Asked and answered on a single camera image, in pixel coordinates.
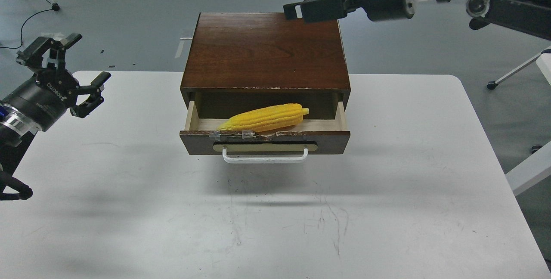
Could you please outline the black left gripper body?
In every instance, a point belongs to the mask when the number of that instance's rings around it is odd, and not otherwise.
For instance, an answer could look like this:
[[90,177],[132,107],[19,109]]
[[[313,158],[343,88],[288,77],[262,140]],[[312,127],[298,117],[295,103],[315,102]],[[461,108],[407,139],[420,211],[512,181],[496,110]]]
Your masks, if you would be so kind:
[[77,102],[74,77],[32,77],[1,100],[1,128],[45,132]]

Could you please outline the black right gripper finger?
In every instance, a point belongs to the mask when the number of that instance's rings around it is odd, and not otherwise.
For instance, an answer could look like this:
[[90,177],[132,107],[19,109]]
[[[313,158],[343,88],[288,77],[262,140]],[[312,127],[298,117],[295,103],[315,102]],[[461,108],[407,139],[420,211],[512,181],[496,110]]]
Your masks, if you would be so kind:
[[325,22],[347,17],[359,8],[357,0],[303,0],[283,6],[287,20],[301,18],[305,23]]

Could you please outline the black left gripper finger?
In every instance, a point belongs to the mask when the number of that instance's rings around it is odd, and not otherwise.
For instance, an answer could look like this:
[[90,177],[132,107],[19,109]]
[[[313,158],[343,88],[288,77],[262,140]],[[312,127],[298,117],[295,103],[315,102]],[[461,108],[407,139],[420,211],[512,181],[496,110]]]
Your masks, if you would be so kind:
[[62,82],[71,78],[66,69],[66,51],[82,39],[72,33],[57,41],[51,37],[36,38],[24,51],[16,52],[16,62],[34,73],[36,82]]
[[69,108],[71,115],[77,118],[86,118],[93,110],[104,102],[102,91],[104,83],[109,80],[111,73],[102,71],[97,77],[91,81],[90,85],[77,86],[70,90],[70,94],[78,97],[79,95],[88,95],[80,105],[74,105]]

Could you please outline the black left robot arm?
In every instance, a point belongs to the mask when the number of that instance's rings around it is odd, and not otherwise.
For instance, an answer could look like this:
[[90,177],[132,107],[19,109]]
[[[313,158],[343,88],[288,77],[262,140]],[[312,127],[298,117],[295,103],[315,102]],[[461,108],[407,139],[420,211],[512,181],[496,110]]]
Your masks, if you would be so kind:
[[[66,69],[66,51],[82,38],[72,33],[57,41],[37,37],[16,61],[33,75],[1,100],[1,200],[27,200],[33,190],[13,175],[35,134],[49,130],[66,112],[85,118],[104,102],[102,91],[110,73],[101,72],[90,85],[81,85]],[[11,188],[12,193],[5,193]]]

